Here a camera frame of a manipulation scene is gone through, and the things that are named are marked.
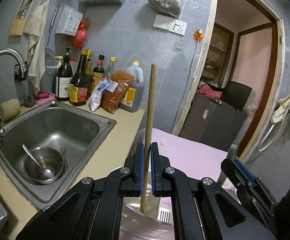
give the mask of countertop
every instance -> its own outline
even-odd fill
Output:
[[[79,108],[90,111],[88,104]],[[30,109],[22,107],[20,114]],[[110,114],[101,108],[96,110],[96,114],[114,119],[117,124],[85,165],[72,186],[86,176],[99,179],[106,177],[113,169],[123,166],[144,112],[143,109],[139,109],[135,113],[117,109],[115,114]],[[15,239],[25,224],[35,215],[37,209],[17,190],[1,167],[0,200],[9,214],[4,232],[10,239]]]

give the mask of blue gripper pad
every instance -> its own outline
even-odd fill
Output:
[[[140,195],[142,195],[142,193],[143,193],[144,158],[145,158],[145,151],[144,151],[144,144],[142,143],[142,150],[141,150],[141,174],[140,174]]]
[[[149,150],[150,150],[150,168],[151,168],[151,175],[152,175],[152,194],[155,195],[155,192],[156,192],[155,164],[154,164],[152,144],[150,145]]]
[[[246,169],[246,167],[242,164],[242,162],[236,157],[234,159],[234,163],[237,165],[237,167],[242,171],[242,173],[245,174],[246,178],[250,181],[252,187],[255,187],[255,177],[253,174],[249,172],[249,170]]]

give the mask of metal bowl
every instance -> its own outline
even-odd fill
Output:
[[[49,168],[55,175],[51,179],[46,179],[41,172],[40,167],[27,156],[24,162],[24,169],[27,175],[39,184],[51,184],[59,179],[61,176],[64,162],[59,151],[51,147],[38,147],[31,151],[35,160],[45,168]]]

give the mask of wooden stick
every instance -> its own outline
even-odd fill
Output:
[[[142,213],[145,212],[147,176],[148,176],[149,157],[150,157],[149,147],[152,143],[152,119],[154,116],[155,80],[156,80],[156,65],[152,64],[152,69],[150,72],[146,132],[145,132],[144,177],[143,177],[143,191],[142,191],[142,195],[141,195],[141,212]]]

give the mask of sponge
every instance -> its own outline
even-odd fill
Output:
[[[21,105],[18,99],[13,98],[1,103],[1,117],[3,122],[16,117],[20,112]]]

